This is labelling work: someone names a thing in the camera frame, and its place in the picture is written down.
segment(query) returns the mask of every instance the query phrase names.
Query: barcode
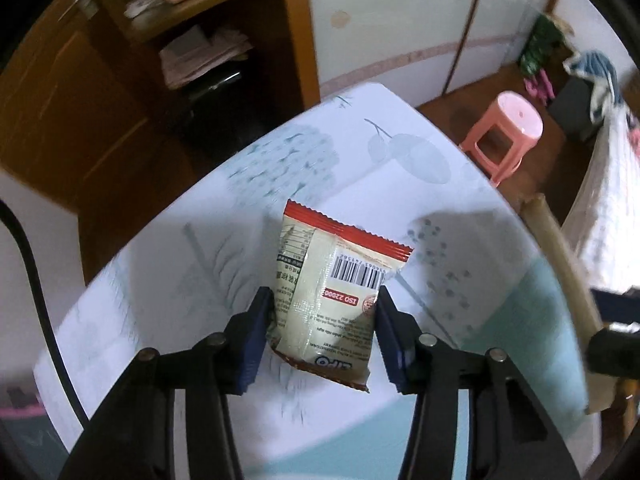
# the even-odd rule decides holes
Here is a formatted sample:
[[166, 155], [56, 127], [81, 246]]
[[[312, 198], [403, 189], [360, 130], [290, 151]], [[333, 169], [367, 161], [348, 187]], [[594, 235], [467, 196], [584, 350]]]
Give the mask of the barcode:
[[385, 271], [379, 267], [361, 262], [356, 258], [341, 254], [334, 263], [331, 277], [342, 282], [378, 290], [382, 279], [385, 277]]

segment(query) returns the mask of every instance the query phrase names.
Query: pink plastic stool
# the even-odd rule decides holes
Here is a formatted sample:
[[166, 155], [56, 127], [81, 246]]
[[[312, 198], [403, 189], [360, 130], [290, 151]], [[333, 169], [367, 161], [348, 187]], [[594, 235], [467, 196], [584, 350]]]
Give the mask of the pink plastic stool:
[[[499, 164], [490, 161], [478, 148], [478, 141], [494, 126], [513, 141]], [[491, 175], [491, 183], [496, 187], [520, 167], [522, 157], [542, 135], [542, 127], [542, 118], [529, 101], [516, 92], [502, 92], [466, 134], [460, 149], [474, 156]]]

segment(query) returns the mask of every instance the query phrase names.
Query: red serrated edge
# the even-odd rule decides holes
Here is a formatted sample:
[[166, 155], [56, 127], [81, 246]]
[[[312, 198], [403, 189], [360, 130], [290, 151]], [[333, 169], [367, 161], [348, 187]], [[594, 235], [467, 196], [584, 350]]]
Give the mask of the red serrated edge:
[[367, 233], [353, 225], [341, 224], [318, 211], [309, 209], [298, 202], [293, 202], [293, 200], [287, 202], [284, 215], [400, 262], [407, 261], [413, 251], [409, 246], [387, 240], [382, 236]]

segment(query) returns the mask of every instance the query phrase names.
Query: metal screw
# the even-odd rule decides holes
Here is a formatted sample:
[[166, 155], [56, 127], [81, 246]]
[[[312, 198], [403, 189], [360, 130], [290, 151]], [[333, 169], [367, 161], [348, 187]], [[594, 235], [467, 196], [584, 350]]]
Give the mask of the metal screw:
[[498, 361], [499, 363], [503, 363], [507, 360], [507, 352], [505, 352], [502, 348], [491, 348], [489, 350], [489, 355], [491, 359], [494, 361]]
[[156, 350], [155, 348], [143, 348], [140, 352], [138, 352], [136, 358], [138, 359], [138, 361], [151, 361], [159, 355], [160, 352], [158, 352], [158, 350]]
[[420, 342], [421, 345], [432, 347], [432, 346], [436, 346], [436, 343], [438, 342], [438, 338], [433, 334], [429, 334], [425, 332], [424, 334], [420, 335], [420, 337], [418, 338], [418, 341]]
[[226, 336], [224, 332], [214, 332], [207, 336], [207, 345], [209, 346], [224, 346], [226, 344]]

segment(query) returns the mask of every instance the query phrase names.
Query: power cord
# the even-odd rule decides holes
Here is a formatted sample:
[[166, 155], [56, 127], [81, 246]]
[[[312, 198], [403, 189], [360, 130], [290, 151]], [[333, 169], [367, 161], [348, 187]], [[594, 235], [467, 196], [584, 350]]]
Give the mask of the power cord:
[[53, 367], [56, 369], [60, 384], [65, 392], [66, 398], [71, 404], [71, 408], [74, 410], [76, 417], [80, 421], [83, 428], [89, 423], [89, 418], [84, 412], [84, 408], [80, 403], [78, 394], [69, 378], [69, 374], [66, 371], [65, 363], [60, 355], [60, 348], [58, 348], [58, 342], [56, 341], [56, 335], [53, 332], [51, 326], [51, 320], [49, 319], [49, 312], [47, 311], [47, 305], [44, 301], [44, 295], [42, 293], [42, 286], [40, 285], [40, 278], [38, 277], [38, 269], [36, 267], [36, 261], [31, 251], [31, 246], [27, 240], [27, 235], [24, 233], [24, 229], [20, 225], [20, 222], [15, 217], [13, 211], [9, 209], [9, 206], [0, 200], [0, 220], [9, 229], [9, 232], [14, 237], [15, 243], [20, 249], [20, 256], [24, 263], [24, 268], [27, 271], [27, 277], [29, 279], [29, 286], [31, 288], [31, 295], [33, 296], [33, 304], [36, 307], [36, 313], [38, 314], [38, 321], [40, 322], [40, 329], [44, 336], [44, 341], [47, 346], [47, 350], [51, 355], [53, 361]]

